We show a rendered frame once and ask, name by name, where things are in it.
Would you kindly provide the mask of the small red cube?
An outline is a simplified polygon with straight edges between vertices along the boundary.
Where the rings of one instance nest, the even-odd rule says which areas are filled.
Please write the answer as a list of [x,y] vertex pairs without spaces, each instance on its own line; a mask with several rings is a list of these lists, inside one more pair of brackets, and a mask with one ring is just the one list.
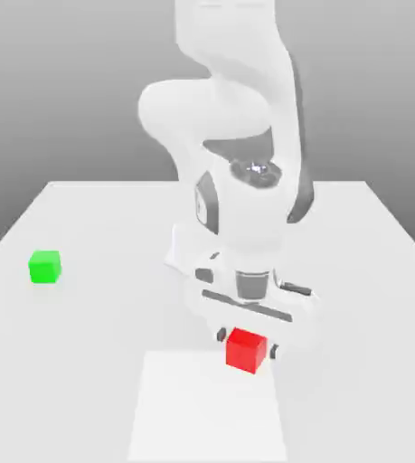
[[226,364],[255,374],[266,357],[268,339],[265,336],[235,327],[227,339]]

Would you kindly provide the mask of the small green cube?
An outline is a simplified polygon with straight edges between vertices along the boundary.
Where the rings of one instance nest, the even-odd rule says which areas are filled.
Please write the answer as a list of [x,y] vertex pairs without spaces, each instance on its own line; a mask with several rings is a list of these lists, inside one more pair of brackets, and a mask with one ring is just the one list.
[[28,267],[32,283],[55,283],[61,275],[61,255],[57,250],[36,250],[28,261]]

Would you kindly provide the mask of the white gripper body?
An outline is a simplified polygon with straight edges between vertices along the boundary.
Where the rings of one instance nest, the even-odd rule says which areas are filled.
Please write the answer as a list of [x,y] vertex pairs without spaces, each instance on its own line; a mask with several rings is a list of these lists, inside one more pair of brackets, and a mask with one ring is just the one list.
[[269,285],[261,301],[233,298],[213,284],[192,281],[185,285],[186,305],[202,317],[212,333],[239,328],[267,337],[279,346],[311,345],[320,321],[318,297]]

